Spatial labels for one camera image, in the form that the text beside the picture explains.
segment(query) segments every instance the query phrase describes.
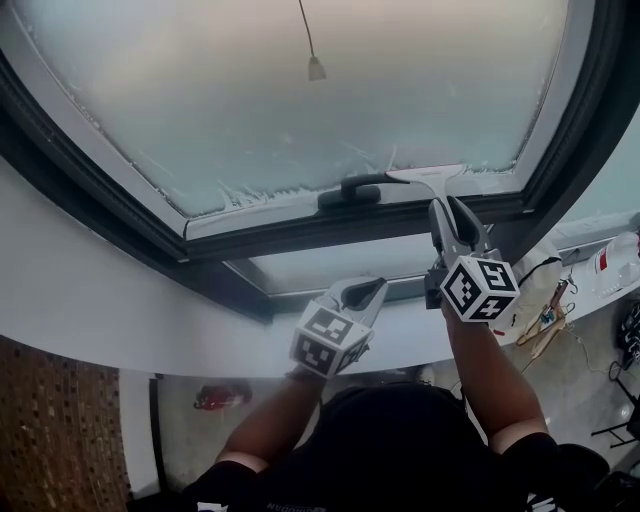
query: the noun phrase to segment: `frosted glass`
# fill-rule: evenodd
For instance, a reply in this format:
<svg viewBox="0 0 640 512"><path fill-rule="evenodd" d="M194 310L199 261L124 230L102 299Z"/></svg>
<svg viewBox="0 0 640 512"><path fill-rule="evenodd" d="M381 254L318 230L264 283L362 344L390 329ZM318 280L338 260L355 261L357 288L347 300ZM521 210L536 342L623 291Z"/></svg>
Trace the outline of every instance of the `frosted glass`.
<svg viewBox="0 0 640 512"><path fill-rule="evenodd" d="M640 113L636 111L627 131L607 163L561 222L640 211L638 147L640 147Z"/></svg>
<svg viewBox="0 0 640 512"><path fill-rule="evenodd" d="M431 234L372 240L251 258L267 277L267 293L328 288L339 279L424 275L438 253Z"/></svg>
<svg viewBox="0 0 640 512"><path fill-rule="evenodd" d="M85 115L198 216L438 164L513 167L567 2L21 0Z"/></svg>

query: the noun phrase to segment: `cable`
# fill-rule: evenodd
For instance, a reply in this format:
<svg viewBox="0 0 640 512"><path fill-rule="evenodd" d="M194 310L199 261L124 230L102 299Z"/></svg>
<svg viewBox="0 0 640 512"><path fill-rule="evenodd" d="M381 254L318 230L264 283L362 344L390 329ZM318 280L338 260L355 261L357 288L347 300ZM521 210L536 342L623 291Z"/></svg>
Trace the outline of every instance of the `cable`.
<svg viewBox="0 0 640 512"><path fill-rule="evenodd" d="M567 323L565 327L560 329L560 331L569 333L574 340L578 342L578 344L582 347L582 351L584 352L584 358L587 362L587 368L590 372L604 373L605 375L609 375L609 370L603 370L602 368L594 368L591 366L591 357L589 357L589 351L587 350L587 346L582 341L582 338L573 332L573 324Z"/></svg>

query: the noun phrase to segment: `hanging cord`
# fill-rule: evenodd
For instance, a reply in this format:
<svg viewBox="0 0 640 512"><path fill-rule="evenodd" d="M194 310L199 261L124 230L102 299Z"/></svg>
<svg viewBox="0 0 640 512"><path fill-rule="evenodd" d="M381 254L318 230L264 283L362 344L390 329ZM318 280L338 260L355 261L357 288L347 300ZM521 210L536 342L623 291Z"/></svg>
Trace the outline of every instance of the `hanging cord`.
<svg viewBox="0 0 640 512"><path fill-rule="evenodd" d="M307 23L307 15L304 13L302 0L298 0L298 3L300 4L300 10L302 11L302 19L304 20L304 26L307 29L307 37L309 38L309 48L311 49L311 56L315 57L316 54L313 53L313 41L311 40L311 31L309 30L309 24Z"/></svg>

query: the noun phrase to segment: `red object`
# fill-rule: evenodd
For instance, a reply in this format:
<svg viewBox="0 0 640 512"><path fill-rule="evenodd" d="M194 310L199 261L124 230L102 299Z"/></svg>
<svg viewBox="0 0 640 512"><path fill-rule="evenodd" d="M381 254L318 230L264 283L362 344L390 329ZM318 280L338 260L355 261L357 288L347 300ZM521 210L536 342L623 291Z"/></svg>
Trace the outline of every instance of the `red object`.
<svg viewBox="0 0 640 512"><path fill-rule="evenodd" d="M237 407L251 401L252 393L249 382L240 381L220 386L202 386L193 402L194 409L215 411Z"/></svg>
<svg viewBox="0 0 640 512"><path fill-rule="evenodd" d="M602 251L602 254L600 254L600 271L603 271L605 268L607 268L607 249L605 247L604 251Z"/></svg>

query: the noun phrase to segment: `black t-shirt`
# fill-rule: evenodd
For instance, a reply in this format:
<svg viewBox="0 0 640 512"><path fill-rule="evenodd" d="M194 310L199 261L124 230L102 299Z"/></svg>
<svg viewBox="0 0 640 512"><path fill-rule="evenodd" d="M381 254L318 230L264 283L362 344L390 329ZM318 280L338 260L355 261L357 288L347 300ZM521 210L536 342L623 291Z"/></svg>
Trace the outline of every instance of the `black t-shirt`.
<svg viewBox="0 0 640 512"><path fill-rule="evenodd" d="M593 484L550 436L531 434L497 455L451 393L393 384L343 392L283 460L258 474L218 463L183 498L194 511L517 511L535 493L584 510Z"/></svg>

